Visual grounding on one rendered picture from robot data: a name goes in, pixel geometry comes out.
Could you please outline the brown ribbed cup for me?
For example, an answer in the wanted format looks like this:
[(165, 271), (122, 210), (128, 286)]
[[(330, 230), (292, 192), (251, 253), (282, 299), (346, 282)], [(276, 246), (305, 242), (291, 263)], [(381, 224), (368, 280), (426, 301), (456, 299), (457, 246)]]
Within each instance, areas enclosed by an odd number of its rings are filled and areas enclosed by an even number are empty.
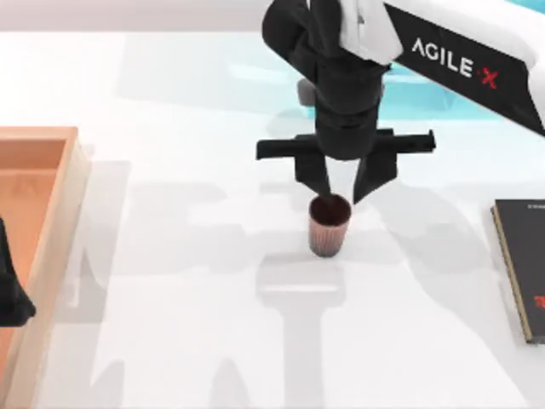
[(308, 207), (311, 252), (322, 258), (335, 256), (344, 243), (351, 216), (351, 205), (341, 195), (316, 196)]

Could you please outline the black book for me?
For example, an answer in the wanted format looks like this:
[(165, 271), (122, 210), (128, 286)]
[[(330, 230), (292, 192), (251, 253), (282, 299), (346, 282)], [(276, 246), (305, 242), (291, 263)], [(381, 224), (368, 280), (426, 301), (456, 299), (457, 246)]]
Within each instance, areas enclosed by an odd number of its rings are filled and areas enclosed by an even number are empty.
[(497, 199), (490, 212), (525, 341), (545, 344), (545, 199)]

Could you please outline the shallow salmon-coloured box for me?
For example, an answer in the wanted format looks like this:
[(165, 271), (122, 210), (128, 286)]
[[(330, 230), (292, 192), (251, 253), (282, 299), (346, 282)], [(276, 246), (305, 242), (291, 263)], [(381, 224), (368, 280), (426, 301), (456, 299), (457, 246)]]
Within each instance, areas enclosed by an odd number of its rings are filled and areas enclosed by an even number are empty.
[(75, 127), (0, 126), (0, 217), (37, 313), (0, 328), (0, 409), (32, 409), (90, 163)]

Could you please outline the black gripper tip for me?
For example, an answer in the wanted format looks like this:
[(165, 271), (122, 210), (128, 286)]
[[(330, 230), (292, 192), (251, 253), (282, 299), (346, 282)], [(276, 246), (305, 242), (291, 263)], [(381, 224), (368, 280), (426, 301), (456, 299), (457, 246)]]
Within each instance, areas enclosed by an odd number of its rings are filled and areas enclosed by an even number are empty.
[(36, 312), (15, 272), (5, 224), (0, 217), (0, 327), (22, 327)]

